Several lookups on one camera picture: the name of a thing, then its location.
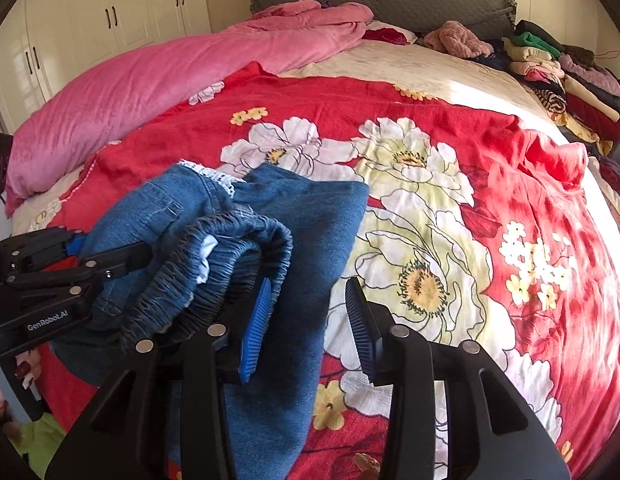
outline metal screw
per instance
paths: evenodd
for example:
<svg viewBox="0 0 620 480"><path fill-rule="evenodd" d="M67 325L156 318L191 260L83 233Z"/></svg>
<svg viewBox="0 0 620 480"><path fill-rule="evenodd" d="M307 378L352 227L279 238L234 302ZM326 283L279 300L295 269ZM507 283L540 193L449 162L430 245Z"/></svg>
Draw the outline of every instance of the metal screw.
<svg viewBox="0 0 620 480"><path fill-rule="evenodd" d="M221 337L226 333L226 326L221 323L215 323L214 325L210 325L208 327L208 335L212 337Z"/></svg>
<svg viewBox="0 0 620 480"><path fill-rule="evenodd" d="M149 339L142 339L136 344L136 351L140 354L147 354L154 348L154 343Z"/></svg>
<svg viewBox="0 0 620 480"><path fill-rule="evenodd" d="M410 329L405 325L394 325L390 329L390 333L394 337L408 337L408 335L410 334Z"/></svg>
<svg viewBox="0 0 620 480"><path fill-rule="evenodd" d="M461 348L463 348L469 354L478 354L481 351L481 346L477 341L463 341L461 343Z"/></svg>

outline black door handle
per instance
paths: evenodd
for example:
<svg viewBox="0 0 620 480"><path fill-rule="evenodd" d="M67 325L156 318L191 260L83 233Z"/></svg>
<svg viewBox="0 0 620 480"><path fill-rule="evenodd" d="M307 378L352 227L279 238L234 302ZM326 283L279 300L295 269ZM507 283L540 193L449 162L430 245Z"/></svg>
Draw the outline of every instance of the black door handle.
<svg viewBox="0 0 620 480"><path fill-rule="evenodd" d="M37 70L41 70L41 67L39 66L39 56L37 56L37 47L33 46L32 50L34 51L34 61L37 62Z"/></svg>
<svg viewBox="0 0 620 480"><path fill-rule="evenodd" d="M27 50L26 50L26 59L28 60L28 68L30 69L30 75L32 75L32 65L30 64L30 56L28 56Z"/></svg>

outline wardrobe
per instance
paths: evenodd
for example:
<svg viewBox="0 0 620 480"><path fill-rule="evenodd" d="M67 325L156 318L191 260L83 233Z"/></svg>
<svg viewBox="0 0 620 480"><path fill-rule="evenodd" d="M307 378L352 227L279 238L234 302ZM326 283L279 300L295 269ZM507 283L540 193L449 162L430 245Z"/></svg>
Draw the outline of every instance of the wardrobe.
<svg viewBox="0 0 620 480"><path fill-rule="evenodd" d="M206 0L18 0L0 27L6 131L117 54L209 32Z"/></svg>

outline red floral blanket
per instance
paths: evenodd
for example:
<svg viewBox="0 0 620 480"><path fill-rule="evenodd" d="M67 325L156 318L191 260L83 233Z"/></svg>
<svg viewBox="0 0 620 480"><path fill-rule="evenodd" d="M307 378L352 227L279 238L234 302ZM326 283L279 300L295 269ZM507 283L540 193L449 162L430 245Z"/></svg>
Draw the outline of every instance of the red floral blanket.
<svg viewBox="0 0 620 480"><path fill-rule="evenodd" d="M344 270L430 340L481 343L578 475L620 409L618 281L580 187L583 147L519 120L351 78L278 78L248 65L88 161L53 224L90 230L119 198L185 158L241 177L277 164L363 180L369 209ZM391 390L360 371L334 287L306 447L289 478L357 478L380 459ZM47 351L40 387L63 425L94 389ZM437 477L447 426L437 387Z"/></svg>

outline beige bedsheet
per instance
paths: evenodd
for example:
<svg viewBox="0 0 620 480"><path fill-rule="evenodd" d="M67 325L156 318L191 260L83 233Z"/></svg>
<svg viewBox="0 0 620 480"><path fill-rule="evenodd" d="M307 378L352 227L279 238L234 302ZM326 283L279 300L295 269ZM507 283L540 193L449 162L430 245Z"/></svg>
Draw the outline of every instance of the beige bedsheet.
<svg viewBox="0 0 620 480"><path fill-rule="evenodd" d="M568 143L545 110L511 76L422 46L363 40L351 50L281 76L313 75L386 81L452 104L516 115L524 121L524 127L547 134L557 144ZM61 206L58 197L69 189L79 172L80 168L67 174L49 192L21 205L12 220L13 234L44 228ZM620 234L590 170L586 170L583 189L588 211L608 247L620 282Z"/></svg>

